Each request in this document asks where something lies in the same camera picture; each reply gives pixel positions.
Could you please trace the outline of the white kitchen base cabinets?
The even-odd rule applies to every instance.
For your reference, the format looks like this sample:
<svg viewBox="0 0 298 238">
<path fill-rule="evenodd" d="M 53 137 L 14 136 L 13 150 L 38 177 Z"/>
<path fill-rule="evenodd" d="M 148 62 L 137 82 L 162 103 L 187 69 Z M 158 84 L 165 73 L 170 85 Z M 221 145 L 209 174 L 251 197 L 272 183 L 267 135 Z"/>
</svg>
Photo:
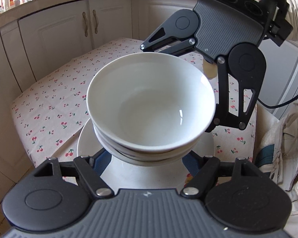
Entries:
<svg viewBox="0 0 298 238">
<path fill-rule="evenodd" d="M 17 133 L 12 103 L 34 83 L 106 43 L 137 39 L 141 43 L 169 16 L 192 9 L 197 0 L 80 0 L 28 3 L 15 17 L 0 15 L 0 235 L 8 228 L 1 201 L 36 167 Z"/>
</svg>

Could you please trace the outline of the cherry print tablecloth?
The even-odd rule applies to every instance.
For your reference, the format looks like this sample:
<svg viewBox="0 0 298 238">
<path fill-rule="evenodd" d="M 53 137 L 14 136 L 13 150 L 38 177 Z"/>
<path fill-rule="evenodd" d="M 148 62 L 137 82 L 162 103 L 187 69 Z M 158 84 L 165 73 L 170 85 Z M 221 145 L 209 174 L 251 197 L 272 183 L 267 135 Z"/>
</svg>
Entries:
<svg viewBox="0 0 298 238">
<path fill-rule="evenodd" d="M 86 92 L 107 63 L 140 50 L 141 41 L 120 38 L 74 58 L 34 83 L 12 103 L 21 142 L 35 166 L 49 157 L 72 161 L 79 135 L 89 120 Z"/>
</svg>

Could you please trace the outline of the white plate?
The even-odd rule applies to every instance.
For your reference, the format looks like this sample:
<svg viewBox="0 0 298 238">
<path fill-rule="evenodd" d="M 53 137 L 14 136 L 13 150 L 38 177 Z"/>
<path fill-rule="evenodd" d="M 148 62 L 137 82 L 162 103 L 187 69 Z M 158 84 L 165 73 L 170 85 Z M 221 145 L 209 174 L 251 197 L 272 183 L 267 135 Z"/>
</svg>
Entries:
<svg viewBox="0 0 298 238">
<path fill-rule="evenodd" d="M 92 169 L 104 182 L 118 192 L 119 189 L 181 189 L 189 182 L 193 170 L 187 167 L 194 165 L 189 155 L 176 162 L 157 167 L 132 165 L 117 159 L 103 149 L 98 141 L 91 120 L 85 123 L 79 135 L 77 155 L 101 155 L 92 164 Z"/>
</svg>

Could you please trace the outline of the pink-flower white bowl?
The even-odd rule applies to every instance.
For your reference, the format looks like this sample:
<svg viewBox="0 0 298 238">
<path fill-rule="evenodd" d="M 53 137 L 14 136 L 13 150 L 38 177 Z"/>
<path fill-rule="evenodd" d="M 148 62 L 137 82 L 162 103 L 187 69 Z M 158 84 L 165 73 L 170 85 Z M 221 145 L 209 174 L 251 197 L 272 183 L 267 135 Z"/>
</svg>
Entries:
<svg viewBox="0 0 298 238">
<path fill-rule="evenodd" d="M 115 59 L 92 79 L 86 94 L 98 130 L 122 146 L 164 152 L 201 136 L 215 114 L 215 95 L 191 63 L 164 53 Z"/>
</svg>

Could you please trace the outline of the white floral bowl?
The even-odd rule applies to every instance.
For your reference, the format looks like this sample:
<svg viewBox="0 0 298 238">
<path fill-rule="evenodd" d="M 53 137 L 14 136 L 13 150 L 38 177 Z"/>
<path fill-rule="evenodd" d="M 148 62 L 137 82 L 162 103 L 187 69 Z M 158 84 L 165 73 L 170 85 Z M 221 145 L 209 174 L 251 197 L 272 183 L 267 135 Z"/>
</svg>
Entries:
<svg viewBox="0 0 298 238">
<path fill-rule="evenodd" d="M 111 155 L 118 158 L 119 160 L 133 165 L 145 167 L 164 165 L 180 160 L 185 155 L 187 155 L 191 151 L 191 149 L 197 144 L 197 140 L 195 140 L 187 145 L 181 146 L 177 149 L 173 149 L 168 152 L 159 154 L 146 154 L 135 152 L 133 153 L 133 156 L 131 156 L 117 151 L 116 149 L 114 149 L 114 147 L 112 147 L 112 145 L 110 145 L 108 142 L 102 139 L 98 139 L 98 141 Z"/>
</svg>

